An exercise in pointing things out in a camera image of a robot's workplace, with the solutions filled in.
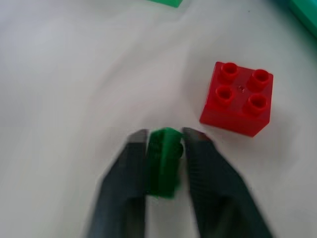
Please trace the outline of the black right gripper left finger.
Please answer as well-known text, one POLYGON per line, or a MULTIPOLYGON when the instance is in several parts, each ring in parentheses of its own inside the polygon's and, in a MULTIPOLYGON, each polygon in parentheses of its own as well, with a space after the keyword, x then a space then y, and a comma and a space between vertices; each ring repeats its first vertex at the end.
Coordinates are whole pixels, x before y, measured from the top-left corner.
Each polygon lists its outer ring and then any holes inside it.
POLYGON ((128 136, 103 177, 85 238, 145 238, 148 131, 128 136))

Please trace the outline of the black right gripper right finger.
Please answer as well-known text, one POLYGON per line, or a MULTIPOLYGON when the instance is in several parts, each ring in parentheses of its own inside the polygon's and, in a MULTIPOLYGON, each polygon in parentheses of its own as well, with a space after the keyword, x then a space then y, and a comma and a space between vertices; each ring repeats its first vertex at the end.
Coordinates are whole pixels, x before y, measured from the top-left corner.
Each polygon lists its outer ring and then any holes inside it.
POLYGON ((195 129, 182 131, 200 238, 273 238, 245 182, 214 142, 195 129))

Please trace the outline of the green toy building block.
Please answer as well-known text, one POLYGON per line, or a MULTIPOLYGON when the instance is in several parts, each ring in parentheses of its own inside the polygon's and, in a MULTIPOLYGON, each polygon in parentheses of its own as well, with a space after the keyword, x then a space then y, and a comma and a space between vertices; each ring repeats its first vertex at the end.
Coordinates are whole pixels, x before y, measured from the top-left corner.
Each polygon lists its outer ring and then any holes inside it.
POLYGON ((183 134, 165 127, 150 134, 147 148, 146 192, 173 199, 179 186, 179 166, 183 154, 183 134))
POLYGON ((180 4, 183 2, 183 0, 149 0, 149 1, 164 4, 174 8, 178 8, 180 4))

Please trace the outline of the red toy building block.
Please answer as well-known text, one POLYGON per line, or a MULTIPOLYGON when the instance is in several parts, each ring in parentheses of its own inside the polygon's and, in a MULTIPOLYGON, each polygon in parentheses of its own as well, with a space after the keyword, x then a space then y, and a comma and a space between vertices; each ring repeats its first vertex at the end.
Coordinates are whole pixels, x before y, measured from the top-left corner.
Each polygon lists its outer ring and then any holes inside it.
POLYGON ((200 123, 254 137, 269 124, 273 74, 216 62, 200 123))

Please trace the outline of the green plastic bin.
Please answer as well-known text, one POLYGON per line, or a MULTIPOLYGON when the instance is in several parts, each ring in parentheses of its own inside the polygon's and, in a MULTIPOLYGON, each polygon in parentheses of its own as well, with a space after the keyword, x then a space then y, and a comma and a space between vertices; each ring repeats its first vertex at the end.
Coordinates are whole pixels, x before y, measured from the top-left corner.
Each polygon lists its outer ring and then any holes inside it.
POLYGON ((289 8, 317 39, 317 0, 289 0, 289 8))

